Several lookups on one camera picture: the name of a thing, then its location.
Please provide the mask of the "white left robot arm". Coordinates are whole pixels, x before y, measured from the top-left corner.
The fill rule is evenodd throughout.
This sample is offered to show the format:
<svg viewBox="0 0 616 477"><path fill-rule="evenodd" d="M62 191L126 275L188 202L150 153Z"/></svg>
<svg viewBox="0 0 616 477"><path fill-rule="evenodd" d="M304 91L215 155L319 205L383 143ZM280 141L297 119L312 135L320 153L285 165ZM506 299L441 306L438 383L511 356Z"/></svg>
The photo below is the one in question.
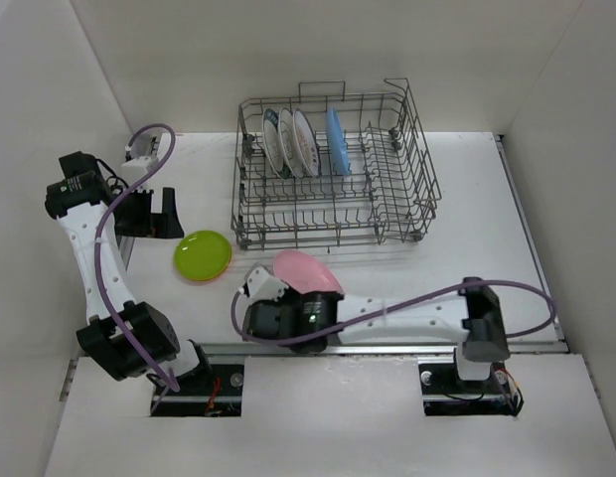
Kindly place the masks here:
<svg viewBox="0 0 616 477"><path fill-rule="evenodd" d="M175 377L161 368L181 351L168 318L138 301L108 207L114 194L97 159L81 151L60 158L65 179L47 188L45 207L71 240L86 299L87 325L77 331L80 348L117 381L149 374L166 387Z"/></svg>

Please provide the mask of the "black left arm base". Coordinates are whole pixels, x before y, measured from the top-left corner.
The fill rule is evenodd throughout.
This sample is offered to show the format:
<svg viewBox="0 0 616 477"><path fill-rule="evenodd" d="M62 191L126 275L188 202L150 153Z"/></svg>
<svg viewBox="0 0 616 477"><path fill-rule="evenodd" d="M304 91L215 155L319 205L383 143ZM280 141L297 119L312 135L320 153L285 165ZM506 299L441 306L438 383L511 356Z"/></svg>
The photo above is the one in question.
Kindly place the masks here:
<svg viewBox="0 0 616 477"><path fill-rule="evenodd" d="M211 364L211 371L199 369L180 377L181 390L168 391L156 379L149 407L152 417L240 417L244 364Z"/></svg>

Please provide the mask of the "pink plate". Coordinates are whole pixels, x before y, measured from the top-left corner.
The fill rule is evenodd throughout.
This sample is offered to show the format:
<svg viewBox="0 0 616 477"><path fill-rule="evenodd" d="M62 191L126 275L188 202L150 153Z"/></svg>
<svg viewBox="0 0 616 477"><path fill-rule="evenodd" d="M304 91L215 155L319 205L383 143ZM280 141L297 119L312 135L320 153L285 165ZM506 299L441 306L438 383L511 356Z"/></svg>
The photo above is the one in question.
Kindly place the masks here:
<svg viewBox="0 0 616 477"><path fill-rule="evenodd" d="M279 252L273 259L273 274L301 294L344 290L334 273L314 256L297 249Z"/></svg>

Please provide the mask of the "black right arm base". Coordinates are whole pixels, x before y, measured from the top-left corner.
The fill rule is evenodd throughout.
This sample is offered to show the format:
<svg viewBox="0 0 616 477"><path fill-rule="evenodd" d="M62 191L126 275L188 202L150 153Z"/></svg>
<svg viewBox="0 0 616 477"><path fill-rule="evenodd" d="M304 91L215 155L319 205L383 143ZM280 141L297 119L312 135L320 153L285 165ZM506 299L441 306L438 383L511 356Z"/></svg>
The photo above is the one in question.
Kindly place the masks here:
<svg viewBox="0 0 616 477"><path fill-rule="evenodd" d="M505 362L496 362L485 381L463 381L455 364L420 363L422 407L426 416L518 417L525 398Z"/></svg>

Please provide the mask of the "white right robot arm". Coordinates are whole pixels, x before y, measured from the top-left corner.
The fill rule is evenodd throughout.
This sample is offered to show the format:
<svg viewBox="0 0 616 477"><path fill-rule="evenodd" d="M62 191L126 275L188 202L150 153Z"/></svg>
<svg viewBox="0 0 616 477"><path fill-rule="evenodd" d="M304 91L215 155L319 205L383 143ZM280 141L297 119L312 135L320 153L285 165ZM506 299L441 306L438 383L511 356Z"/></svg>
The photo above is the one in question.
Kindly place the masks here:
<svg viewBox="0 0 616 477"><path fill-rule="evenodd" d="M489 280L466 277L448 289L404 301L335 291L260 299L246 307L236 326L246 341L321 353L332 343L437 339L455 345L452 384L474 391L490 369L511 356L498 295Z"/></svg>

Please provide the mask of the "blue plate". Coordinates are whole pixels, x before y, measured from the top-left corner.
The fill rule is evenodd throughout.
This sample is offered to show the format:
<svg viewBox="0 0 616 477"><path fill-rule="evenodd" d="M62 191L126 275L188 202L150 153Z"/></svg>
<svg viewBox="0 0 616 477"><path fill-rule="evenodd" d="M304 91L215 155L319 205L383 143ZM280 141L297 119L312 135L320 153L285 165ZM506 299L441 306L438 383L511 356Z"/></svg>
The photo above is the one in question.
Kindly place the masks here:
<svg viewBox="0 0 616 477"><path fill-rule="evenodd" d="M341 176L349 176L350 161L344 131L338 113L333 107L327 110L326 134L333 171Z"/></svg>

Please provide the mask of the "orange plate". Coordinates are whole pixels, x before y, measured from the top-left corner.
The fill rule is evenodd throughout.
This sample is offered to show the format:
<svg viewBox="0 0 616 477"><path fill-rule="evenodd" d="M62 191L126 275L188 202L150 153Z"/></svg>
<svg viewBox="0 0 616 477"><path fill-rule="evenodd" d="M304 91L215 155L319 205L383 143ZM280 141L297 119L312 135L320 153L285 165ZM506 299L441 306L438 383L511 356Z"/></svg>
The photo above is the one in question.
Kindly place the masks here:
<svg viewBox="0 0 616 477"><path fill-rule="evenodd" d="M198 284L211 283L219 279L230 267L231 262L225 261L186 261L177 266L180 275Z"/></svg>

